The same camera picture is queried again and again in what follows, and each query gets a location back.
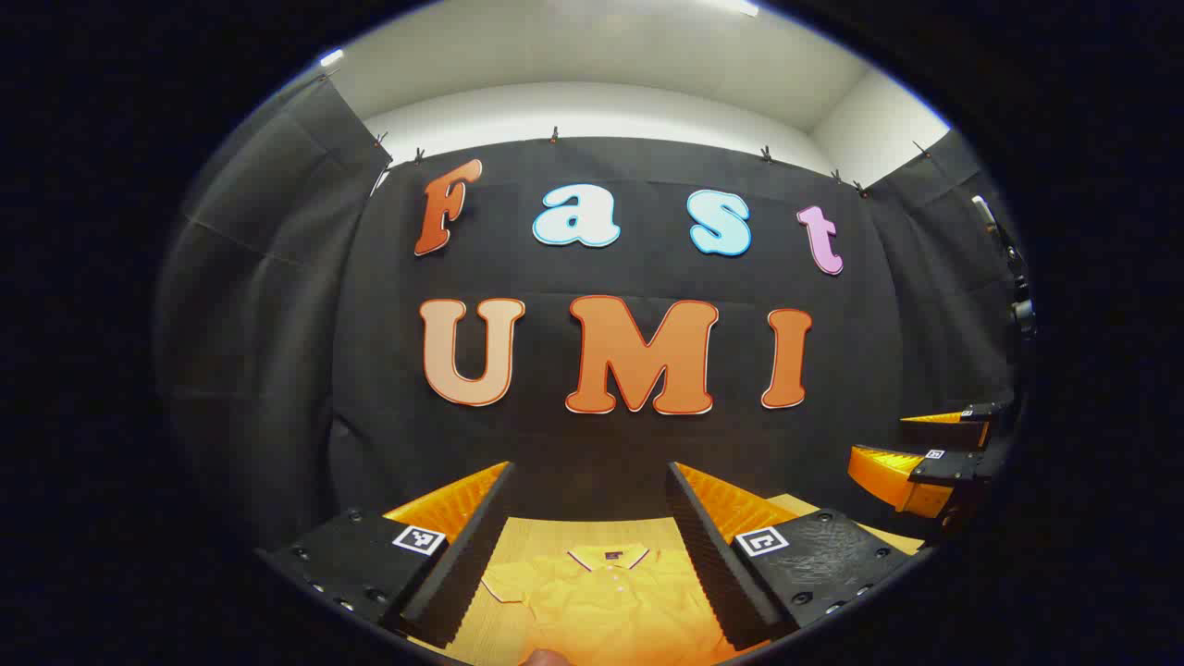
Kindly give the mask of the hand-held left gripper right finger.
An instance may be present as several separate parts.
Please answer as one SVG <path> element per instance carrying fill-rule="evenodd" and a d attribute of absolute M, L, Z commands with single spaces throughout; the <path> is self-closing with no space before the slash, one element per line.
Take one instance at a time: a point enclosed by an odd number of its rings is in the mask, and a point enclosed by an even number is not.
<path fill-rule="evenodd" d="M 823 623 L 915 561 L 837 510 L 791 512 L 676 461 L 665 497 L 723 638 L 736 648 Z"/>

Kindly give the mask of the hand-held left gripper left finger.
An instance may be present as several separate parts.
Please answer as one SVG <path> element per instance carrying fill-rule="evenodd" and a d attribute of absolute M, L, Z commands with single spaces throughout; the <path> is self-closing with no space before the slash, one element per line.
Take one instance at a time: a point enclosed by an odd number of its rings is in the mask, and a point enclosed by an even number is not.
<path fill-rule="evenodd" d="M 502 461 L 397 510 L 346 510 L 257 553 L 352 623 L 446 648 L 509 519 L 515 472 Z"/>

